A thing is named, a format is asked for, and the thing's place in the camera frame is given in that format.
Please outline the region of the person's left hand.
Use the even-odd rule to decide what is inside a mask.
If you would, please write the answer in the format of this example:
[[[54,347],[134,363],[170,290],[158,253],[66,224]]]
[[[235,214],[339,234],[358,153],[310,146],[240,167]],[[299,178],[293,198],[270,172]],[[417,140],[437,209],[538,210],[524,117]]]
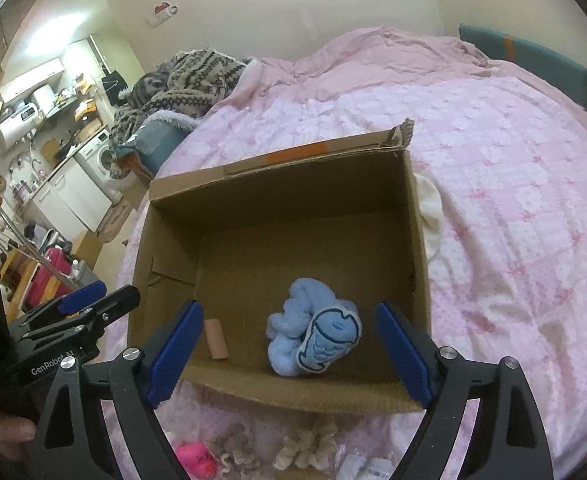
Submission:
[[[36,435],[36,425],[27,418],[0,411],[0,455],[12,462],[25,460],[25,445]]]

